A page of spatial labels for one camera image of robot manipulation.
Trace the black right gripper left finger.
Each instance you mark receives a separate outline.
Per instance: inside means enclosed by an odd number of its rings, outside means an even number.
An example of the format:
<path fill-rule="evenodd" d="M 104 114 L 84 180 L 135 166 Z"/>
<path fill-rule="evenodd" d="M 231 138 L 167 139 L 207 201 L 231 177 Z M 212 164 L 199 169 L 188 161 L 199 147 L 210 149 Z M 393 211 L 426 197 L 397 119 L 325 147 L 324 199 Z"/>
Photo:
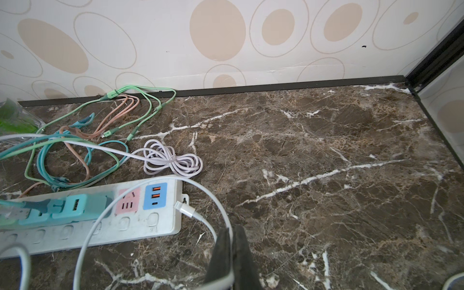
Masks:
<path fill-rule="evenodd" d="M 229 290 L 232 287 L 232 243 L 227 228 L 219 231 L 204 279 L 205 290 Z"/>

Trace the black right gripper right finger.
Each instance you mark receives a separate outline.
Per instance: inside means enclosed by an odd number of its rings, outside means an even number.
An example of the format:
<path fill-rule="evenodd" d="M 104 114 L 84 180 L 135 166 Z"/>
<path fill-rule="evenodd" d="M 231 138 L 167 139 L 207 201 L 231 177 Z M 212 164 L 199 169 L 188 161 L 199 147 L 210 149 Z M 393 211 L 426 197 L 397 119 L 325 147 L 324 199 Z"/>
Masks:
<path fill-rule="evenodd" d="M 262 290 L 258 268 L 253 260 L 244 227 L 233 228 L 234 290 Z"/>

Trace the teal charger plug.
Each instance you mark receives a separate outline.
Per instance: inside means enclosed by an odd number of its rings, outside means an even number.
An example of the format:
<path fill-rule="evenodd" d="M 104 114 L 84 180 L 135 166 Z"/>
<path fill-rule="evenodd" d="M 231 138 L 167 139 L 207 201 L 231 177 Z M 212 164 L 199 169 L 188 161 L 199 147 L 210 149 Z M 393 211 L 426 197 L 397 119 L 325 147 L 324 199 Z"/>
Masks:
<path fill-rule="evenodd" d="M 51 218 L 65 224 L 96 220 L 111 202 L 112 198 L 104 193 L 68 196 L 63 210 L 60 213 L 53 213 Z"/>
<path fill-rule="evenodd" d="M 39 210 L 31 209 L 29 216 L 26 219 L 20 220 L 18 222 L 21 227 L 41 227 L 47 225 L 52 221 L 54 205 L 49 203 L 47 205 L 47 212 L 42 213 Z"/>

